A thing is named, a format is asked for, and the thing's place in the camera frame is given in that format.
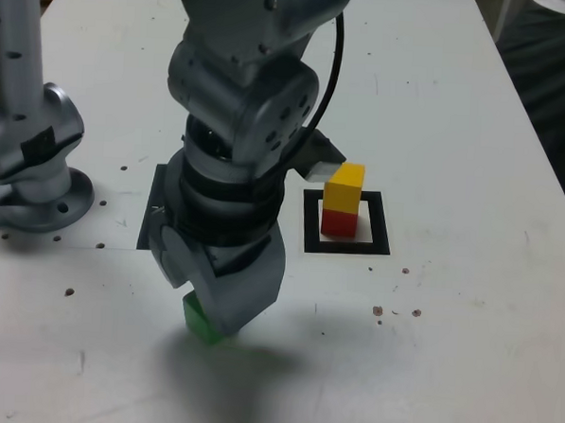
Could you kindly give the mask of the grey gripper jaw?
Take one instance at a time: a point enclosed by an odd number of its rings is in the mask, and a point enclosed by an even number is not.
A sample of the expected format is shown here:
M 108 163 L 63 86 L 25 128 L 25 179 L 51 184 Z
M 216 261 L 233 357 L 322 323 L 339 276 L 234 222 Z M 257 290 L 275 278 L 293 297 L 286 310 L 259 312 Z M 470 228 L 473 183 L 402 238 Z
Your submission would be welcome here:
M 187 282 L 180 262 L 185 242 L 170 225 L 166 213 L 154 212 L 150 215 L 149 241 L 159 269 L 173 289 L 179 289 Z
M 162 229 L 160 267 L 175 288 L 190 282 L 210 325 L 233 335 L 277 299 L 286 254 L 282 236 L 235 247 L 214 247 Z

